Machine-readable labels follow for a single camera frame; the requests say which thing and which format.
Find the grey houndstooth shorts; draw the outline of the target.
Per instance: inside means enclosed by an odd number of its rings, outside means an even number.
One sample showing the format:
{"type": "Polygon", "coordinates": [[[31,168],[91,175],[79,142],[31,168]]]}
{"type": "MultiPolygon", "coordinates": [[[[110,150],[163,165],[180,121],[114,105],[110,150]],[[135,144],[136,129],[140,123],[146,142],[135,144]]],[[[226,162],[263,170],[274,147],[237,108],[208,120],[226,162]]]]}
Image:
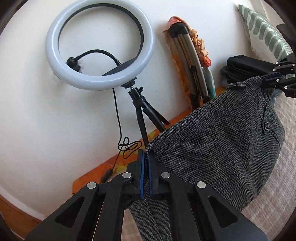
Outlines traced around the grey houndstooth shorts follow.
{"type": "Polygon", "coordinates": [[[147,146],[143,240],[267,240],[241,212],[270,177],[285,131],[266,78],[229,85],[147,146]]]}

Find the green white leaf pillow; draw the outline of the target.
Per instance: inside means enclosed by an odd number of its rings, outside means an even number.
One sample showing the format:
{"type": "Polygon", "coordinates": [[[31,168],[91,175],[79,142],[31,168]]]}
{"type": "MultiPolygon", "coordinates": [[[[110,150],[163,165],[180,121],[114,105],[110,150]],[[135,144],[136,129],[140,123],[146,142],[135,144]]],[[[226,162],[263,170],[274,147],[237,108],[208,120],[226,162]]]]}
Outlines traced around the green white leaf pillow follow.
{"type": "Polygon", "coordinates": [[[292,54],[291,49],[274,26],[261,14],[239,4],[247,39],[258,59],[276,63],[292,54]]]}

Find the orange bed sheet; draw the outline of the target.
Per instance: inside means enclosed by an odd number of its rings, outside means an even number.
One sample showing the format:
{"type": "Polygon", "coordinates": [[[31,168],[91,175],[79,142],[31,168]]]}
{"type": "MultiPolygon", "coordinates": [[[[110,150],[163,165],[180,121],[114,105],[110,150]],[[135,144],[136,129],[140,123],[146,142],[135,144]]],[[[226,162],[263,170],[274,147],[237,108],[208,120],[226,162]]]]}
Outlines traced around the orange bed sheet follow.
{"type": "MultiPolygon", "coordinates": [[[[223,93],[225,91],[225,88],[223,87],[218,87],[216,88],[216,96],[219,94],[223,93]]],[[[184,117],[186,117],[189,113],[191,112],[191,109],[188,108],[182,113],[178,114],[171,120],[169,120],[170,125],[165,125],[165,127],[169,128],[178,121],[182,120],[184,117]]],[[[156,136],[158,136],[160,132],[158,130],[154,130],[148,134],[148,139],[149,141],[153,140],[156,136]]],[[[98,165],[96,168],[90,170],[86,174],[82,175],[78,179],[76,179],[72,183],[72,194],[75,194],[78,192],[83,186],[85,186],[89,182],[96,182],[100,183],[100,179],[103,177],[103,175],[106,174],[106,172],[109,169],[112,169],[112,167],[115,164],[115,167],[113,169],[113,174],[111,175],[110,178],[113,178],[115,175],[122,173],[123,171],[126,170],[127,165],[137,159],[137,153],[138,149],[136,149],[134,152],[133,150],[131,152],[127,152],[126,154],[122,154],[122,152],[119,154],[116,154],[115,156],[111,157],[110,159],[106,160],[102,164],[98,165]]]]}

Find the stack of folded dark clothes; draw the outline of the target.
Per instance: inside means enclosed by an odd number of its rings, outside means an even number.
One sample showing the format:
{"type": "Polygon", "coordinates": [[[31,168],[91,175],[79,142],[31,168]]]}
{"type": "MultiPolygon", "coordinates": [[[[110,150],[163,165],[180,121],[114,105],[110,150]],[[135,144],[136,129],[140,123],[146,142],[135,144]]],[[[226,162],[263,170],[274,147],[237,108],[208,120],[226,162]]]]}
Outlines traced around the stack of folded dark clothes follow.
{"type": "Polygon", "coordinates": [[[220,70],[226,91],[215,99],[223,106],[238,107],[243,102],[262,97],[261,82],[266,75],[274,74],[274,64],[244,55],[228,58],[227,65],[220,70]]]}

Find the folded silver tripod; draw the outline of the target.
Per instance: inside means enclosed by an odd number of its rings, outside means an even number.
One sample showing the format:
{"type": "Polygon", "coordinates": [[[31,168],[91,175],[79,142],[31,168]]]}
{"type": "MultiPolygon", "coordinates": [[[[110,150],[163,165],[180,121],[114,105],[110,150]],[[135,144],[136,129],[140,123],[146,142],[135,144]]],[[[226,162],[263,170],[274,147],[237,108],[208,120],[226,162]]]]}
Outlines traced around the folded silver tripod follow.
{"type": "Polygon", "coordinates": [[[210,100],[202,66],[191,40],[188,27],[184,23],[174,23],[168,29],[170,51],[177,65],[185,96],[192,110],[200,107],[200,102],[210,100]]]}

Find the black mini tripod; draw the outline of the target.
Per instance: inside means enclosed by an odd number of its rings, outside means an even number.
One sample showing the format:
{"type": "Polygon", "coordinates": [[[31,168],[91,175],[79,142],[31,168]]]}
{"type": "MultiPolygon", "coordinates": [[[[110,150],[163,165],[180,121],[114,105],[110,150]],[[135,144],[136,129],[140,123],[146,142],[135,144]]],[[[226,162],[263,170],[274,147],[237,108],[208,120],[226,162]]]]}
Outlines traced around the black mini tripod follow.
{"type": "Polygon", "coordinates": [[[169,125],[170,122],[162,116],[142,95],[143,87],[137,88],[133,87],[135,85],[136,77],[129,82],[123,84],[121,87],[125,89],[130,89],[128,94],[132,99],[132,104],[136,110],[137,122],[144,142],[144,146],[147,147],[149,144],[149,139],[147,135],[147,129],[144,122],[143,113],[150,119],[159,132],[166,130],[165,125],[169,125]]]}

